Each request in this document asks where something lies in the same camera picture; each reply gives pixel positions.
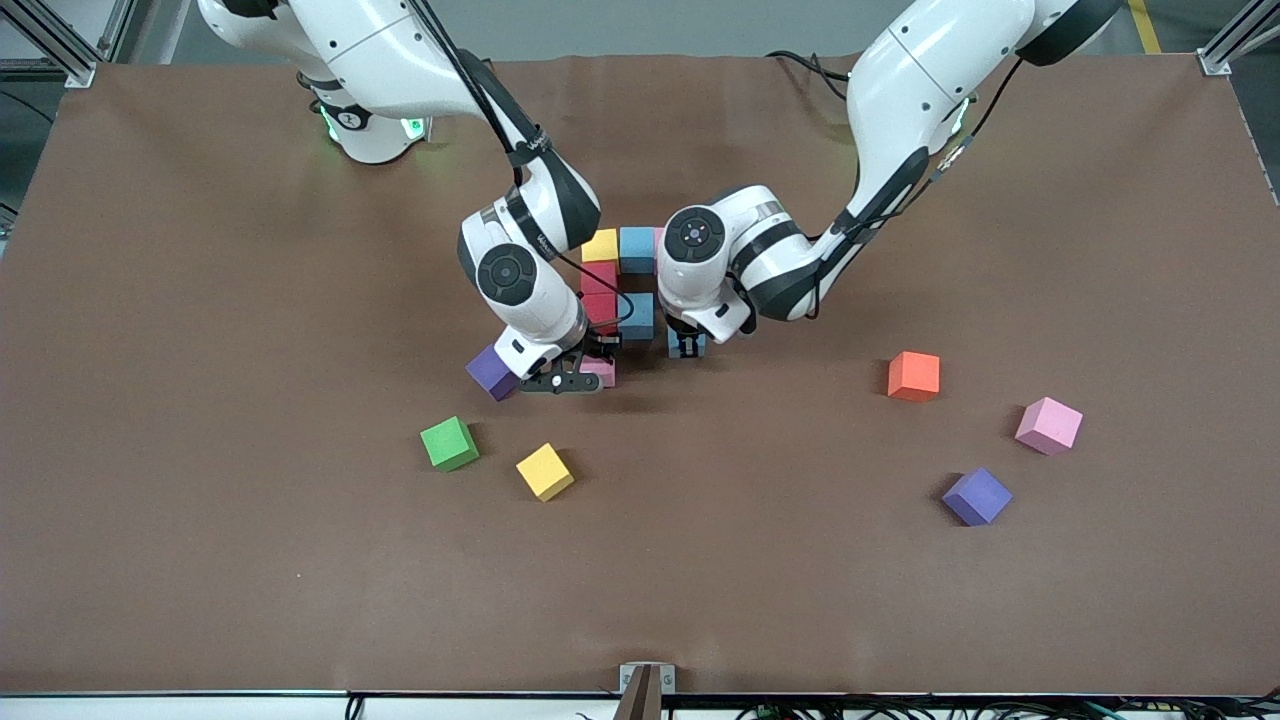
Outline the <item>purple foam cube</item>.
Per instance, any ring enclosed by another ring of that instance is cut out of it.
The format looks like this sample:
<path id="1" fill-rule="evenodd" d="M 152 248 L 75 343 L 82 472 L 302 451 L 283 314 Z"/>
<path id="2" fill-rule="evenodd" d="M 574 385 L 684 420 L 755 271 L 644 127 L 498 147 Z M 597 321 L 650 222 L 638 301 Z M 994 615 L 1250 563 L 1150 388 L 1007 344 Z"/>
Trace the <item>purple foam cube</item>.
<path id="1" fill-rule="evenodd" d="M 521 378 L 512 373 L 494 345 L 488 345 L 481 350 L 466 364 L 465 369 L 476 386 L 495 402 L 509 397 L 521 383 Z"/>
<path id="2" fill-rule="evenodd" d="M 941 498 L 965 527 L 987 527 L 1011 503 L 1012 492 L 986 468 L 960 477 Z"/>

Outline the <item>green foam cube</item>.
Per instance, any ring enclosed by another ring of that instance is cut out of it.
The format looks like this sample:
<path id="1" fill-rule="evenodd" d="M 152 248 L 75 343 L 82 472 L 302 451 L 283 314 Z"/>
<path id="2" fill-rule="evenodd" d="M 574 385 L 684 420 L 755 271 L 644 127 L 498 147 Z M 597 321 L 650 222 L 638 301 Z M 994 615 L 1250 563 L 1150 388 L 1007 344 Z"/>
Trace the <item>green foam cube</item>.
<path id="1" fill-rule="evenodd" d="M 420 432 L 429 461 L 438 471 L 453 471 L 480 457 L 468 425 L 460 416 L 451 416 Z"/>

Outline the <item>orange foam cube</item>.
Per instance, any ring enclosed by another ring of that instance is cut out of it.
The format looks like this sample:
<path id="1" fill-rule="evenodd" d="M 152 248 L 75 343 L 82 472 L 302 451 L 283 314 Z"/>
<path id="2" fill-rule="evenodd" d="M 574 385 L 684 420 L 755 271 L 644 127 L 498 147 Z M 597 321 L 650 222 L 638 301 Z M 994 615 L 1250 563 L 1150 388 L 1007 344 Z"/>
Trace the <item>orange foam cube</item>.
<path id="1" fill-rule="evenodd" d="M 928 402 L 941 389 L 941 357 L 902 351 L 890 361 L 887 396 L 910 402 Z"/>

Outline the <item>brown table mat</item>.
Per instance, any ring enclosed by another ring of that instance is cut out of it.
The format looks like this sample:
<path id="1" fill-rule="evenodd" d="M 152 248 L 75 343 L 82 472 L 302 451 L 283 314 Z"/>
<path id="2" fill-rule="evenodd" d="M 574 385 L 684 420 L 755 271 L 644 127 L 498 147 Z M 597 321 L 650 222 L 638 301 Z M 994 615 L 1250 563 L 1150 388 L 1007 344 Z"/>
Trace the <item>brown table mat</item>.
<path id="1" fill-rule="evenodd" d="M 1280 685 L 1280 208 L 1226 79 L 1021 69 L 817 320 L 596 395 L 465 370 L 457 232 L 508 184 L 475 120 L 347 160 L 283 67 L 68 94 L 0 260 L 0 691 Z M 937 397 L 887 396 L 902 351 Z M 977 468 L 1012 501 L 965 527 Z"/>

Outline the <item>metal table edge bracket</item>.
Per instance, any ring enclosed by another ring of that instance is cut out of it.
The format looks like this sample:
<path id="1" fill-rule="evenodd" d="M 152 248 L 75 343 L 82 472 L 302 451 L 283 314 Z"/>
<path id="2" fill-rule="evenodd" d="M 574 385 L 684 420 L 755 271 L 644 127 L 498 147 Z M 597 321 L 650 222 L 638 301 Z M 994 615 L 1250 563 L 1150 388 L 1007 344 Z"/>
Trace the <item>metal table edge bracket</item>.
<path id="1" fill-rule="evenodd" d="M 620 702 L 613 720 L 664 720 L 663 700 L 675 694 L 676 666 L 630 662 L 620 667 Z"/>

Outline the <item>aluminium frame profile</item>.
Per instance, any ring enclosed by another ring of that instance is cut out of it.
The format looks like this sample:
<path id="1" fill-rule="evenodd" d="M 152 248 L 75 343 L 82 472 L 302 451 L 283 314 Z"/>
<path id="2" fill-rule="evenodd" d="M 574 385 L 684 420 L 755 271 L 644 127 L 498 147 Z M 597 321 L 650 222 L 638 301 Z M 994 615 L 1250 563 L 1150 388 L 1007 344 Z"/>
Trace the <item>aluminium frame profile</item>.
<path id="1" fill-rule="evenodd" d="M 0 73 L 88 88 L 115 61 L 140 0 L 0 0 Z"/>
<path id="2" fill-rule="evenodd" d="M 1229 76 L 1230 61 L 1280 38 L 1280 0 L 1245 5 L 1196 55 L 1206 76 Z"/>

